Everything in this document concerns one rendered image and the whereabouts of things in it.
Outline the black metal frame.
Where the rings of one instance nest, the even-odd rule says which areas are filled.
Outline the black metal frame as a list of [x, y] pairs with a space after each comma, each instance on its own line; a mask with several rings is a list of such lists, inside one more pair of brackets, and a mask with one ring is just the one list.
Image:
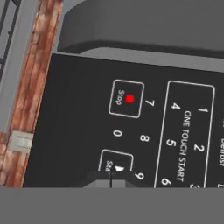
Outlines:
[[9, 53], [21, 0], [0, 0], [0, 80]]

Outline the microwave start button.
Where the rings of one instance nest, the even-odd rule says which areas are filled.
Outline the microwave start button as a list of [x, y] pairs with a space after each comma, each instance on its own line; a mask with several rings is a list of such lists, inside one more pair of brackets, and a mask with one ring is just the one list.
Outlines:
[[103, 149], [101, 151], [98, 170], [109, 172], [114, 168], [117, 172], [131, 171], [134, 164], [132, 154], [117, 150]]

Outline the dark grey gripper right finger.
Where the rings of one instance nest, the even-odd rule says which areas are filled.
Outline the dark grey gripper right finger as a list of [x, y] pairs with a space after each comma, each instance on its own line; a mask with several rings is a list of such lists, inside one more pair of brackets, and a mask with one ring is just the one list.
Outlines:
[[112, 171], [110, 173], [111, 188], [134, 188], [135, 186], [131, 171]]

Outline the black microwave oven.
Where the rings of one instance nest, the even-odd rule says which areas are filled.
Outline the black microwave oven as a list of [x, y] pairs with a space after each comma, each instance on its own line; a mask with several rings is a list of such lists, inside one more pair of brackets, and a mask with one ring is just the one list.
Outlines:
[[224, 0], [68, 7], [24, 183], [85, 187], [103, 149], [135, 187], [224, 188]]

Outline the white wall socket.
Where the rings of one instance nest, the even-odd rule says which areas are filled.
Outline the white wall socket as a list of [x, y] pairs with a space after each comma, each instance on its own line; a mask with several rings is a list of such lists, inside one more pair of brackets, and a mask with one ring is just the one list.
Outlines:
[[32, 139], [32, 133], [13, 130], [10, 134], [8, 149], [28, 153], [32, 147]]

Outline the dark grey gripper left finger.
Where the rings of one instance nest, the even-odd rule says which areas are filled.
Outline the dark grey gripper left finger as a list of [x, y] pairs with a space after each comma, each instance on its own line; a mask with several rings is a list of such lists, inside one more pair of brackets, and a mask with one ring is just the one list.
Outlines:
[[107, 171], [91, 171], [87, 175], [87, 182], [85, 184], [87, 188], [110, 188], [111, 178], [110, 173]]

